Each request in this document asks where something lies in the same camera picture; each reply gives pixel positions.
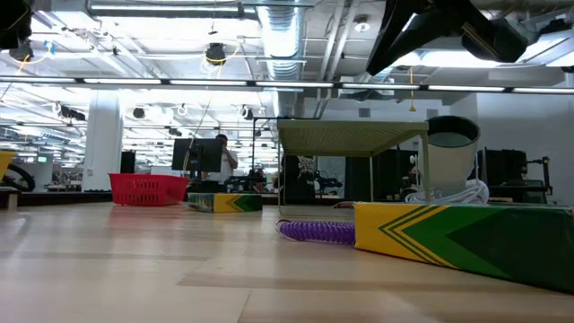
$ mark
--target ceiling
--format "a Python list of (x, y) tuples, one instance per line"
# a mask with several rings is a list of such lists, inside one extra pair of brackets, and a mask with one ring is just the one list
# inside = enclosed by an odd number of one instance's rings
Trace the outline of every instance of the ceiling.
[[(503, 13), (507, 15), (509, 21), (520, 21), (519, 28), (527, 29), (526, 32), (539, 29), (556, 17), (566, 19), (572, 17), (569, 1), (530, 1), (527, 6), (519, 1), (473, 2), (487, 16)], [(114, 16), (90, 17), (83, 12), (84, 7), (80, 5), (84, 4), (83, 0), (55, 3), (58, 5), (65, 3), (66, 7), (46, 8), (41, 7), (40, 5), (45, 4), (40, 2), (35, 8), (36, 13), (32, 21), (33, 35), (30, 37), (30, 46), (34, 51), (31, 62), (22, 65), (4, 51), (0, 53), (1, 75), (241, 80), (269, 78), (267, 65), (270, 63), (266, 61), (269, 57), (265, 56), (260, 22), (227, 17), (223, 19), (220, 15), (212, 14), (218, 8), (222, 9), (225, 5), (229, 5), (229, 2), (223, 4), (177, 2), (193, 6), (200, 4), (202, 10), (206, 12), (204, 18), (178, 17), (177, 12), (163, 9), (154, 11), (153, 14), (149, 11), (132, 10), (127, 14), (129, 16), (114, 14)], [(243, 2), (246, 12), (251, 10), (251, 5), (267, 3), (269, 2), (265, 0)], [(93, 6), (103, 4), (109, 2), (91, 1)], [(174, 2), (125, 0), (113, 4), (169, 5)], [(354, 13), (351, 10), (353, 4), (356, 4)], [(349, 20), (351, 28), (346, 35), (346, 41), (341, 44), (343, 55), (340, 59), (336, 59), (333, 49), (327, 62), (329, 68), (334, 69), (333, 76), (336, 80), (341, 77), (356, 78), (363, 74), (378, 35), (385, 2), (324, 0), (299, 1), (298, 5), (301, 5), (300, 9), (304, 11), (304, 23), (301, 26), (303, 54), (300, 58), (303, 66), (300, 78), (316, 81), (324, 77), (321, 74), (321, 66), (329, 46), (330, 31), (335, 32), (335, 39), (345, 39), (345, 25)], [(337, 6), (343, 10), (342, 19), (335, 25)], [(355, 30), (356, 23), (352, 22), (357, 17), (364, 18), (369, 25), (368, 30)], [(549, 53), (556, 51), (558, 45), (565, 47), (572, 40), (574, 40), (572, 30), (553, 34), (551, 37), (542, 37), (523, 55), (520, 64), (476, 67), (480, 64), (475, 60), (466, 61), (467, 57), (464, 56), (465, 52), (460, 46), (459, 39), (437, 39), (416, 52), (417, 59), (419, 57), (422, 59), (413, 63), (412, 67), (395, 66), (386, 82), (552, 86), (563, 81), (563, 72), (559, 67), (547, 67), (546, 64), (551, 63), (550, 61), (542, 62), (536, 59), (548, 57)], [(212, 68), (205, 64), (204, 52), (210, 43), (224, 45), (228, 59), (221, 68)], [(336, 41), (333, 48), (336, 48), (338, 43), (339, 41)], [(446, 59), (445, 63), (433, 60), (433, 55), (443, 58), (452, 55), (452, 58)], [(56, 152), (56, 160), (59, 163), (68, 166), (81, 163), (86, 125), (74, 121), (75, 127), (66, 127), (69, 120), (58, 116), (58, 105), (80, 111), (88, 118), (94, 91), (96, 90), (90, 87), (0, 83), (0, 96), (2, 96), (0, 124), (4, 123), (0, 129), (3, 137), (0, 139), (2, 140), (0, 149), (27, 153)], [(239, 144), (241, 147), (246, 147), (252, 139), (250, 129), (253, 123), (241, 116), (242, 109), (251, 109), (256, 117), (274, 117), (274, 93), (270, 91), (184, 91), (142, 87), (118, 90), (118, 95), (126, 108), (124, 148), (137, 150), (138, 161), (148, 165), (168, 164), (164, 157), (170, 155), (170, 139), (174, 138), (162, 127), (150, 128), (154, 125), (172, 125), (178, 128), (184, 137), (195, 133), (201, 137), (212, 137), (223, 132), (230, 137), (231, 142), (237, 140), (241, 142)], [(338, 94), (333, 93), (331, 100), (339, 100), (337, 97)], [(387, 93), (385, 99), (400, 102), (410, 99), (410, 92)], [(452, 104), (459, 99), (460, 95), (449, 93), (417, 94), (417, 100), (440, 100), (442, 105)], [(135, 118), (134, 108), (149, 111), (146, 112), (146, 118)], [(305, 105), (304, 114), (311, 116), (315, 108), (316, 103)], [(207, 113), (203, 122), (200, 122), (205, 109)], [(10, 122), (37, 125), (7, 126)], [(256, 157), (258, 162), (273, 168), (276, 167), (273, 149), (276, 133), (273, 122), (266, 124), (262, 130), (261, 137), (257, 139)], [(240, 159), (241, 165), (247, 168), (251, 153), (245, 148), (234, 148), (240, 152), (245, 151), (240, 154)]]

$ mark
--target white cable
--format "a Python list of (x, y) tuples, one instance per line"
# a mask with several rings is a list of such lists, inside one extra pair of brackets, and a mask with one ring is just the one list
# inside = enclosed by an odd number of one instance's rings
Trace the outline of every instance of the white cable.
[[(471, 179), (466, 182), (465, 190), (460, 193), (456, 193), (451, 196), (442, 196), (439, 190), (433, 189), (430, 196), (430, 201), (437, 205), (453, 203), (486, 204), (488, 203), (489, 190), (483, 181), (479, 179)], [(424, 192), (421, 190), (419, 192), (409, 194), (406, 196), (405, 202), (426, 203)]]

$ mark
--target white cylinder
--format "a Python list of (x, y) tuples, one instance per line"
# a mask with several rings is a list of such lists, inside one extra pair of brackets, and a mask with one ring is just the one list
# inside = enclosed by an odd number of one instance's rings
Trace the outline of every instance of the white cylinder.
[[(479, 127), (467, 118), (441, 116), (429, 122), (430, 187), (442, 196), (451, 196), (465, 189), (466, 179), (474, 167)], [(422, 143), (419, 144), (419, 158)], [(422, 160), (419, 169), (422, 173)]]

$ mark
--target red plastic basket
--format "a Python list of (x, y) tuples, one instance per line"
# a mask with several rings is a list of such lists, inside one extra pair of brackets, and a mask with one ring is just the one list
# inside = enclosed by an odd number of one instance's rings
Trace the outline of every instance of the red plastic basket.
[(109, 181), (119, 205), (175, 205), (183, 201), (187, 188), (187, 179), (168, 175), (109, 174)]

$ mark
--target exposed ductwork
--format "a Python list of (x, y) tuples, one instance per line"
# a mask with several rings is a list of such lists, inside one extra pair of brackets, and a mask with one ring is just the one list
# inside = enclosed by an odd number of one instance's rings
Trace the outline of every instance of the exposed ductwork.
[[(303, 10), (289, 6), (258, 7), (265, 55), (275, 58), (298, 58), (301, 55)], [(277, 60), (267, 63), (269, 76), (276, 81), (299, 80), (301, 63)], [(302, 117), (303, 105), (298, 92), (274, 93), (274, 110), (277, 116)]]

